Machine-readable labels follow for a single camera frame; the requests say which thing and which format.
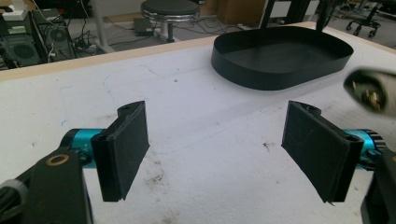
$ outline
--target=stool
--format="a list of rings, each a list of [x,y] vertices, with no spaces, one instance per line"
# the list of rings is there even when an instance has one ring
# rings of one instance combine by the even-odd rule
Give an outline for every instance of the stool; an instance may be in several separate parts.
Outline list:
[[[161,22],[161,35],[165,35],[167,23],[168,43],[175,42],[173,38],[173,23],[194,21],[199,18],[199,7],[189,0],[147,0],[141,5],[145,18]]]

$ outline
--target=computer tower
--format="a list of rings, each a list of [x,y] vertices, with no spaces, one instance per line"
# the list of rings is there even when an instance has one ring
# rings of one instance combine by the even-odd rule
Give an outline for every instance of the computer tower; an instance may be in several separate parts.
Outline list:
[[[35,0],[35,2],[39,8],[57,8],[64,19],[87,19],[91,16],[89,0]]]
[[[8,68],[46,62],[46,53],[28,13],[23,21],[0,20],[0,54]]]
[[[51,62],[77,58],[64,18],[56,8],[34,10],[33,18]]]

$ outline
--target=black oval tray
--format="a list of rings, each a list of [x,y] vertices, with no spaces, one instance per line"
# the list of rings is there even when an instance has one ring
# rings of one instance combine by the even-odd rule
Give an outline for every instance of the black oval tray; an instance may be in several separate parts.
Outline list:
[[[218,36],[212,66],[238,85],[276,91],[340,71],[352,53],[332,35],[282,26]]]

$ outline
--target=office chair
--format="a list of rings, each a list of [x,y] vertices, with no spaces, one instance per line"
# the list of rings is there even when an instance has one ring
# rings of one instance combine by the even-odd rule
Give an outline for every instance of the office chair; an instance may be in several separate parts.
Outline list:
[[[372,11],[370,12],[370,15],[369,15],[366,19],[351,21],[351,22],[347,25],[346,29],[347,29],[348,31],[350,31],[350,30],[352,29],[352,27],[351,27],[352,23],[357,23],[359,26],[356,28],[355,32],[353,33],[353,35],[357,36],[357,35],[359,35],[359,32],[361,31],[361,27],[362,27],[362,26],[368,26],[368,27],[374,28],[374,30],[370,31],[369,37],[370,37],[370,38],[374,37],[375,34],[376,34],[376,30],[377,30],[379,27],[381,27],[381,24],[379,24],[379,23],[376,22],[376,21],[373,21],[373,16],[374,16],[375,13],[378,11],[378,9],[381,7],[381,5],[382,5],[382,3],[381,3],[381,2],[378,2],[378,3],[375,5],[375,7],[372,9]]]

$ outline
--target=table surface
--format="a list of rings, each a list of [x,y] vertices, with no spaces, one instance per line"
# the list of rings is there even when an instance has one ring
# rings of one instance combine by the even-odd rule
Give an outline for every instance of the table surface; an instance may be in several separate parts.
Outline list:
[[[342,85],[363,66],[395,72],[396,52],[325,32],[355,50],[346,67],[283,91],[219,76],[215,37],[1,72],[0,182],[68,130],[106,128],[118,107],[144,100],[150,148],[126,201],[102,202],[96,171],[84,170],[96,223],[361,223],[372,173],[355,172],[345,203],[323,203],[280,145],[287,105],[314,105],[339,128],[375,130],[396,148],[396,120],[366,112]]]

